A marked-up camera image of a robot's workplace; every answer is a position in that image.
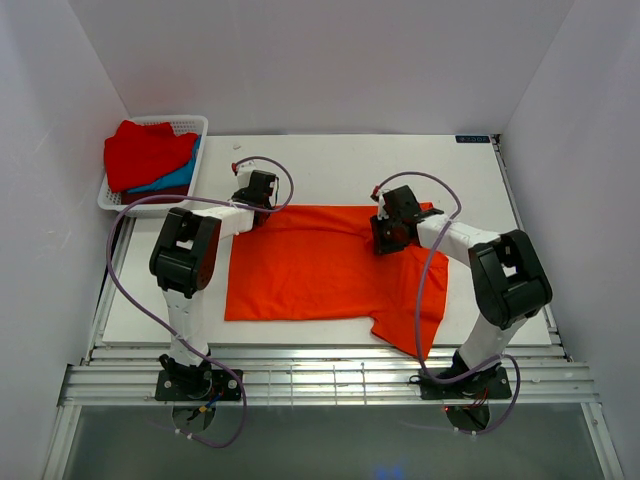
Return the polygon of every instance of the orange t-shirt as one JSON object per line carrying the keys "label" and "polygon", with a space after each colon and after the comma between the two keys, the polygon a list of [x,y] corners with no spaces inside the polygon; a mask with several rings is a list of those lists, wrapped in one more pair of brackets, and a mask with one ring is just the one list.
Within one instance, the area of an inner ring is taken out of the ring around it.
{"label": "orange t-shirt", "polygon": [[[368,316],[372,332],[416,354],[414,309],[429,250],[377,256],[376,207],[289,206],[233,239],[225,320],[331,320]],[[444,315],[448,259],[433,259],[422,301],[422,344]]]}

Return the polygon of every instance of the white work surface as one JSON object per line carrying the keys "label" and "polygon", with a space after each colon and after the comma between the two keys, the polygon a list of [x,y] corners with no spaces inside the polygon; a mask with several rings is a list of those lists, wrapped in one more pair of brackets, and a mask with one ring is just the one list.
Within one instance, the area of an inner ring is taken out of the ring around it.
{"label": "white work surface", "polygon": [[[460,196],[459,219],[473,226],[507,232],[516,228],[506,188],[491,144],[457,144],[453,136],[413,135],[278,135],[207,137],[197,181],[198,196],[227,199],[237,189],[231,163],[262,155],[284,164],[295,181],[295,204],[374,205],[369,195],[387,176],[419,170],[439,176]],[[270,165],[259,165],[273,171]],[[280,172],[282,202],[289,193]],[[408,183],[420,201],[431,201],[445,212],[453,201],[439,185],[424,178]],[[120,278],[142,304],[167,319],[149,257],[164,219],[137,220]],[[211,344],[261,345],[387,345],[370,333],[373,320],[225,322],[224,310],[231,239],[220,242],[215,273],[204,291],[205,332]],[[469,269],[449,263],[446,313],[434,345],[463,343],[478,315]],[[133,307],[119,292],[114,297],[103,342],[112,345],[165,344],[169,334]],[[513,345],[551,344],[542,313],[516,334]]]}

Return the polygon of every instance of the white backdrop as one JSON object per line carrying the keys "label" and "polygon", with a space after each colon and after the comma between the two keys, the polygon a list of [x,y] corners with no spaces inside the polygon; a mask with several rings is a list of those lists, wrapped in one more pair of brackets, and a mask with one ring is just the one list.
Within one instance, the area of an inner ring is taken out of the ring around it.
{"label": "white backdrop", "polygon": [[640,4],[580,0],[504,134],[560,334],[588,360],[627,478],[640,477]]}
{"label": "white backdrop", "polygon": [[40,478],[86,352],[110,215],[102,142],[126,116],[64,0],[0,3],[0,478]]}
{"label": "white backdrop", "polygon": [[501,132],[573,0],[70,0],[132,115]]}

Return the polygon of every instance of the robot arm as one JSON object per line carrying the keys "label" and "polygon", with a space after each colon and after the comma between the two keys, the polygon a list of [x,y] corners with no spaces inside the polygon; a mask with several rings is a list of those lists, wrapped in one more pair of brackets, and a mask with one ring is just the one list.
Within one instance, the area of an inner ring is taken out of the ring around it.
{"label": "robot arm", "polygon": [[[272,209],[270,197],[275,174],[256,170],[253,162],[247,162],[236,170],[236,176],[239,190],[233,194],[232,202]],[[180,340],[186,340],[204,355],[209,354],[202,334],[202,290],[213,276],[218,243],[264,224],[268,217],[268,213],[237,207],[194,211],[172,208],[167,214],[149,268],[167,302],[169,324],[179,334],[179,338],[172,337],[169,354],[161,356],[160,363],[170,384],[187,396],[199,398],[210,387],[210,364]]]}
{"label": "robot arm", "polygon": [[[378,255],[412,243],[430,248],[449,221],[441,210],[423,211],[407,186],[384,193],[378,202],[378,215],[371,218]],[[480,309],[469,338],[454,355],[453,366],[441,374],[441,378],[452,378],[502,354],[526,320],[551,301],[552,291],[529,237],[521,230],[499,234],[453,222],[438,250],[471,269]],[[514,269],[513,273],[504,267]],[[492,373],[495,368],[487,365],[482,372]]]}

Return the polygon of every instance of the plastic laundry basket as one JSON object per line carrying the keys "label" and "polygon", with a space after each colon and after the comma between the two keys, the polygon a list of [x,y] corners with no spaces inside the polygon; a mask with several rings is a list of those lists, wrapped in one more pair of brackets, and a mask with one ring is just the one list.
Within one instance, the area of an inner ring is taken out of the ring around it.
{"label": "plastic laundry basket", "polygon": [[[155,125],[158,123],[169,122],[176,135],[182,135],[183,133],[189,132],[201,135],[202,138],[200,140],[200,146],[198,147],[196,164],[193,168],[193,177],[191,177],[191,183],[189,184],[189,195],[193,195],[196,188],[196,180],[198,179],[198,171],[200,170],[200,162],[202,161],[202,152],[204,151],[204,143],[207,136],[207,130],[209,128],[209,121],[199,115],[156,115],[150,117],[136,117],[130,120],[138,125]],[[169,209],[173,207],[187,208],[189,203],[191,202],[183,200],[178,203],[138,205],[129,210],[127,212],[127,216],[139,218],[163,217]],[[98,206],[104,210],[115,210],[116,212],[120,212],[126,207],[126,205],[122,205],[120,203],[120,194],[113,193],[109,188],[106,174],[102,181],[102,186],[100,187],[100,193],[98,194]]]}

